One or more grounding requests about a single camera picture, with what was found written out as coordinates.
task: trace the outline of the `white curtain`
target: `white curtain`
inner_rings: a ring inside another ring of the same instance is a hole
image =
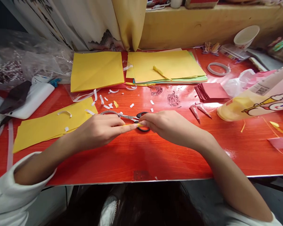
[[[74,51],[122,51],[130,48],[124,48],[111,0],[9,1],[40,36],[57,39]],[[140,17],[142,22],[139,19],[140,36],[144,14]]]

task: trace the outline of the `yellow curtain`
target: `yellow curtain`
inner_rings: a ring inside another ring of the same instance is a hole
[[[146,14],[147,0],[112,0],[123,45],[127,51],[138,49]]]

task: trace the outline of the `person's left hand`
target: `person's left hand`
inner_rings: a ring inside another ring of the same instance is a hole
[[[98,148],[110,143],[122,133],[137,128],[137,124],[125,125],[116,114],[93,115],[75,131],[65,134],[63,139],[69,139],[74,144],[75,152]]]

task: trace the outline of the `black scissor handle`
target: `black scissor handle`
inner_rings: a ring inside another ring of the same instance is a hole
[[[146,112],[146,111],[143,111],[143,112],[140,112],[140,113],[138,113],[137,115],[136,115],[136,118],[140,118],[143,114],[146,114],[146,113],[148,113],[148,112]],[[146,130],[143,130],[142,128],[140,128],[140,127],[137,127],[140,131],[143,131],[143,132],[148,132],[148,131],[150,131],[150,128],[149,129],[146,129]]]

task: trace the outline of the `tape roll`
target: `tape roll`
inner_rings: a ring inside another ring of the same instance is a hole
[[[220,67],[224,68],[226,72],[225,72],[225,73],[216,72],[216,71],[214,71],[214,70],[211,68],[211,65],[220,66]],[[227,66],[225,66],[224,64],[214,62],[214,63],[210,63],[210,64],[208,65],[208,71],[211,72],[211,73],[214,74],[214,75],[225,76],[226,74],[230,73],[230,68],[227,67]]]

